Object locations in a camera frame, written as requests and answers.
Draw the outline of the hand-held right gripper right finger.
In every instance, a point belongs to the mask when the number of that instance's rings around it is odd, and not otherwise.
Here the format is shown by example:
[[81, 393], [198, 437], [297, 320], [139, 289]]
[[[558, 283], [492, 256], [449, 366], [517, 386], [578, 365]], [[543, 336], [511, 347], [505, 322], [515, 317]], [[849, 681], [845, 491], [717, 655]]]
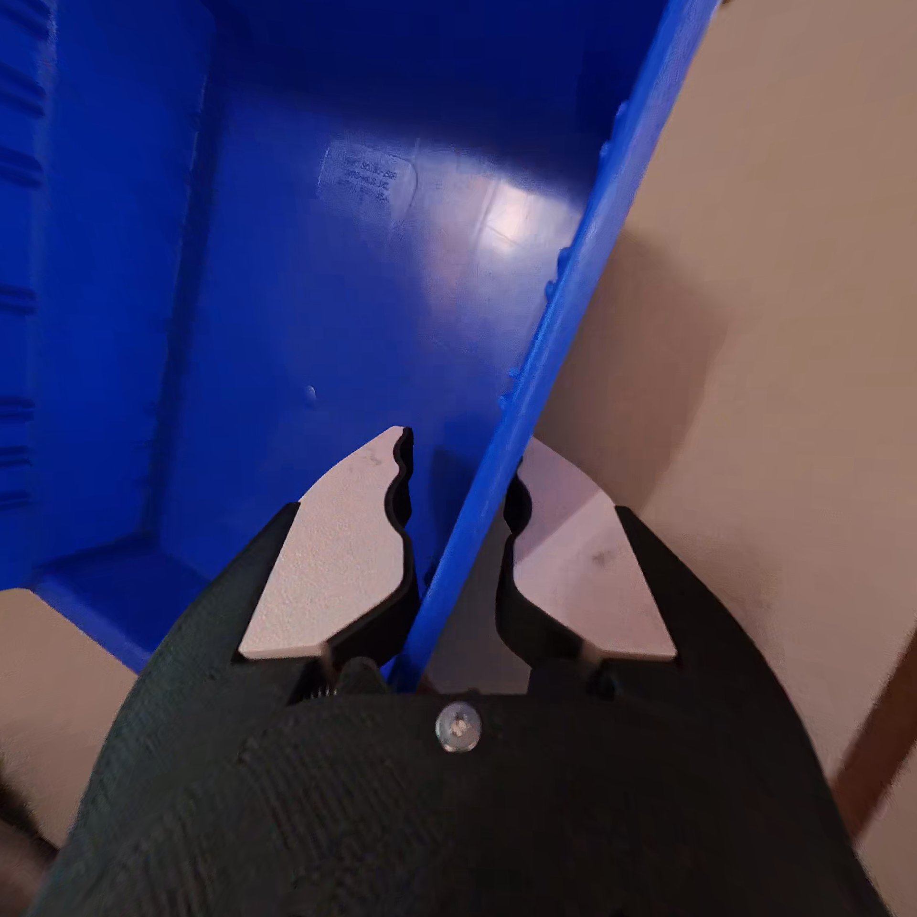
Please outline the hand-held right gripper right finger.
[[677, 657], [617, 507], [586, 473], [532, 438], [502, 514], [496, 629], [516, 657]]

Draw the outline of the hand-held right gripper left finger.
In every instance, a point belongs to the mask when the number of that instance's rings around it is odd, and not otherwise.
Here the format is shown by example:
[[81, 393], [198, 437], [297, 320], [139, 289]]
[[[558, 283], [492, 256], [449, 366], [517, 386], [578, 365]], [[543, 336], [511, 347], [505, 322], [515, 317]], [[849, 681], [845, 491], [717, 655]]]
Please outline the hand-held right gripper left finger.
[[409, 482], [414, 433], [389, 427], [298, 501], [238, 652], [387, 663], [419, 611]]

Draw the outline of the blue plastic bin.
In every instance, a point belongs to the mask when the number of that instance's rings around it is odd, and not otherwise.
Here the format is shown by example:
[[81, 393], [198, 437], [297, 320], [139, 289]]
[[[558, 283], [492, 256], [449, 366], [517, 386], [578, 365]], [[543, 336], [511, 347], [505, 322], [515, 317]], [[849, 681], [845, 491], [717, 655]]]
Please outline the blue plastic bin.
[[414, 687], [718, 6], [2, 2], [2, 590], [139, 671], [410, 427]]

